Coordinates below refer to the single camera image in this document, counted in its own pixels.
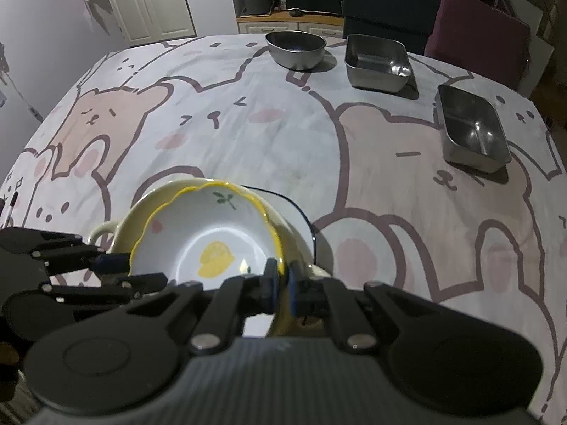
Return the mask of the lemon pattern scalloped bowl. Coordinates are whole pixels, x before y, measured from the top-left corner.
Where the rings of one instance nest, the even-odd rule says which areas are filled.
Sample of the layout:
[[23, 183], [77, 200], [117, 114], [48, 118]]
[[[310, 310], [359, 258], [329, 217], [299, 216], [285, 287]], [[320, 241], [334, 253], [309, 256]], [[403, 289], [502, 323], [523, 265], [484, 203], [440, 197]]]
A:
[[130, 271], [213, 290], [230, 277], [262, 274], [270, 259], [285, 271], [282, 238], [262, 199], [212, 180], [179, 190], [150, 214], [130, 253]]

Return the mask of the cream two-handled bowl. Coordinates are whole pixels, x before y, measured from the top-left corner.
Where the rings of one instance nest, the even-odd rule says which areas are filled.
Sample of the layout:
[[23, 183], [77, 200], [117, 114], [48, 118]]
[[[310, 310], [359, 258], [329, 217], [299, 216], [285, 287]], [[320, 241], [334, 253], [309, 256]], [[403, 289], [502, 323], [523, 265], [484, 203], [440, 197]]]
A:
[[[112, 253], [128, 253], [128, 255], [130, 255], [135, 242], [142, 233], [147, 219], [158, 206], [171, 200], [179, 190], [188, 186], [200, 186], [207, 181], [212, 180], [198, 177], [180, 178], [179, 180], [171, 180], [165, 183], [165, 185], [153, 189], [138, 200], [123, 219], [119, 221], [108, 221], [97, 226], [92, 233], [90, 233], [88, 242], [94, 244], [103, 234], [108, 233], [112, 235], [110, 251]], [[276, 223], [278, 218], [271, 216], [273, 213], [271, 209], [267, 210], [271, 219]], [[323, 273], [323, 270], [318, 268], [314, 263], [310, 266], [305, 266], [301, 260], [288, 262], [285, 257], [285, 271], [281, 273], [280, 276], [280, 299], [277, 303], [275, 315], [247, 318], [244, 325], [245, 335], [262, 337], [271, 334], [282, 334], [295, 327], [296, 324], [289, 315], [286, 302], [288, 297], [286, 289], [288, 284], [287, 270], [288, 266], [294, 261], [299, 263], [304, 275], [320, 275]], [[172, 284], [179, 284], [174, 280], [168, 281]]]

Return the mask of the white square plate blue rim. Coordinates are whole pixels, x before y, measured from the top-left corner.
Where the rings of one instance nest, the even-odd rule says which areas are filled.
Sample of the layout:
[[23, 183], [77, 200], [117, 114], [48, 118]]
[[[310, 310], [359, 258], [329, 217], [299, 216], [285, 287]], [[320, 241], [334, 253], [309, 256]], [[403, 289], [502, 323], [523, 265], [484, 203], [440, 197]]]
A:
[[266, 209], [271, 209], [271, 216], [276, 220], [281, 233], [288, 262], [301, 260], [310, 266], [316, 259], [316, 239], [312, 226], [304, 211], [288, 196], [264, 188], [246, 185], [246, 188], [262, 198]]

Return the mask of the steel rectangular container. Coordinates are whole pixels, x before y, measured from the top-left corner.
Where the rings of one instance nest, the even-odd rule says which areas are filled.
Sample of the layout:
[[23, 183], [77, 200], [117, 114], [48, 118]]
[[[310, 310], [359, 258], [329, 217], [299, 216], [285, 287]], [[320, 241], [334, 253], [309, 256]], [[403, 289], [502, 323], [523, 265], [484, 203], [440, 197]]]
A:
[[494, 174], [511, 154], [499, 115], [485, 98], [450, 85], [439, 85], [436, 113], [444, 159]]
[[347, 36], [345, 65], [355, 88], [398, 93], [412, 76], [405, 45], [372, 35]]

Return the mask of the round steel bowl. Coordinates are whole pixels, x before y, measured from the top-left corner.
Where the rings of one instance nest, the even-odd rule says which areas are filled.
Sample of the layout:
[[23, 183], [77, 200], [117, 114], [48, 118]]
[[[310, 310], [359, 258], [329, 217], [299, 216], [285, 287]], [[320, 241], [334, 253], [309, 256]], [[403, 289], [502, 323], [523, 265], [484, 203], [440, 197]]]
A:
[[301, 31], [274, 31], [265, 35], [273, 61], [293, 71], [309, 71], [325, 56], [327, 42], [320, 35]]

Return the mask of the black white marker pen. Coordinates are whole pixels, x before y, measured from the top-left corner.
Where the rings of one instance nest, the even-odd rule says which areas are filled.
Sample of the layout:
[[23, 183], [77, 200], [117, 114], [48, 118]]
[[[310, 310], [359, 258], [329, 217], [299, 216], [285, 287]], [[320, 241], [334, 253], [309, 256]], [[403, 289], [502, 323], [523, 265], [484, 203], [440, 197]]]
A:
[[3, 226], [4, 228], [7, 228], [7, 227], [9, 227], [13, 224], [12, 213], [13, 213], [13, 210], [15, 210], [15, 205], [17, 203], [17, 200], [18, 200], [18, 192], [15, 191], [15, 193], [12, 194], [12, 198], [11, 198], [11, 201], [10, 201], [10, 204], [9, 204], [9, 210], [8, 210], [7, 218], [6, 218], [4, 226]]

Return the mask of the bear pattern tablecloth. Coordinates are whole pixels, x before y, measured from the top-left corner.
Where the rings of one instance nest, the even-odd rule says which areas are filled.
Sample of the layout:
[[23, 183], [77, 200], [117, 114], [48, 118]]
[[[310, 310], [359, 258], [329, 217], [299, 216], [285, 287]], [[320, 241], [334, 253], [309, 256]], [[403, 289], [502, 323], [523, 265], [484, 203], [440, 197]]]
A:
[[[353, 88], [333, 39], [313, 72], [277, 65], [262, 35], [207, 36], [100, 58], [1, 173], [5, 222], [91, 233], [186, 177], [288, 196], [316, 262], [359, 288], [391, 283], [515, 330], [540, 351], [532, 411], [566, 420], [566, 166], [531, 101], [411, 56], [407, 95]], [[439, 85], [485, 98], [511, 152], [498, 175], [448, 164]]]

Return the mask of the wooden low drawer bench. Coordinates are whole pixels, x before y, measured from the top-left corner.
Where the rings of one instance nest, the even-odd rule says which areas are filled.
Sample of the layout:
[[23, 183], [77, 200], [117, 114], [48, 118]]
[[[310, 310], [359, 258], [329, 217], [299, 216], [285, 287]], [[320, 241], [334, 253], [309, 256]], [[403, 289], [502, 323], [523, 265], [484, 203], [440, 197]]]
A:
[[271, 32], [301, 31], [323, 38], [338, 39], [342, 38], [344, 27], [342, 17], [307, 13], [291, 16], [289, 11], [273, 11], [260, 16], [239, 16], [236, 22], [241, 34], [267, 35]]

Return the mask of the white lower cabinet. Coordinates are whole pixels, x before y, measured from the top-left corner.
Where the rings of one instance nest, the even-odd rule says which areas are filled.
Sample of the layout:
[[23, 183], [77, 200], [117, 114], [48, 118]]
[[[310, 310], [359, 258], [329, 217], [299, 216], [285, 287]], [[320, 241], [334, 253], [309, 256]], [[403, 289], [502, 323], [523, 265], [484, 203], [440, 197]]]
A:
[[108, 0], [125, 42], [131, 46], [194, 38], [186, 0]]

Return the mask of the dark green chair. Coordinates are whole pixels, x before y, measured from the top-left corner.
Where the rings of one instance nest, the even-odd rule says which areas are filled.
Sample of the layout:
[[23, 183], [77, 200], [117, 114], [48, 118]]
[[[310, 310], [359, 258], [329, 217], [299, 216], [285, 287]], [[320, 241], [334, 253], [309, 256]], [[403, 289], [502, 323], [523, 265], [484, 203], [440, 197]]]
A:
[[343, 36], [393, 39], [423, 55], [441, 0], [342, 0]]

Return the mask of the maroon chair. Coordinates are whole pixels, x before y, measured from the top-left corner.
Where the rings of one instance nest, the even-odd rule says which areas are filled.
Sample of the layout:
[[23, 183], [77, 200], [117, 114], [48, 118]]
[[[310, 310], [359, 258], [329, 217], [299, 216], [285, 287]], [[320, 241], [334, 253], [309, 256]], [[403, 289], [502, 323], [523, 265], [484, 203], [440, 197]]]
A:
[[511, 89], [529, 63], [529, 26], [479, 0], [441, 0], [425, 55]]

